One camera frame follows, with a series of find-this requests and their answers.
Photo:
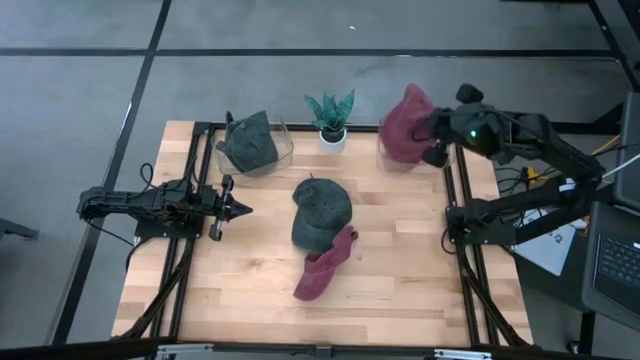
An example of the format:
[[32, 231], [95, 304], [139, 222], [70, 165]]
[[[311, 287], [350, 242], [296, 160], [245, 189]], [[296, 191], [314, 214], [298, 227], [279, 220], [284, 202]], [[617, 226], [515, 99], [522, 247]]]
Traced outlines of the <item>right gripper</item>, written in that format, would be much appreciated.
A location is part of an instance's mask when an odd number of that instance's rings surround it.
[[428, 140], [434, 141], [422, 153], [425, 163], [443, 168], [448, 161], [447, 147], [452, 143], [486, 158], [500, 152], [500, 119], [483, 99], [478, 88], [463, 83], [456, 93], [460, 106], [434, 109], [425, 120]]

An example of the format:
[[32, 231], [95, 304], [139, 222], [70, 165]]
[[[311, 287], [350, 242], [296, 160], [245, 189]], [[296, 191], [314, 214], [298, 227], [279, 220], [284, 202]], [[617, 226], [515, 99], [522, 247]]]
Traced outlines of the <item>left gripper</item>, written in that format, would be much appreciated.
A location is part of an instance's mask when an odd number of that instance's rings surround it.
[[220, 241], [222, 239], [222, 225], [224, 222], [253, 212], [251, 207], [237, 200], [232, 200], [231, 191], [234, 186], [234, 181], [231, 175], [223, 176], [221, 186], [222, 189], [214, 201], [214, 222], [209, 230], [209, 237], [214, 241]]

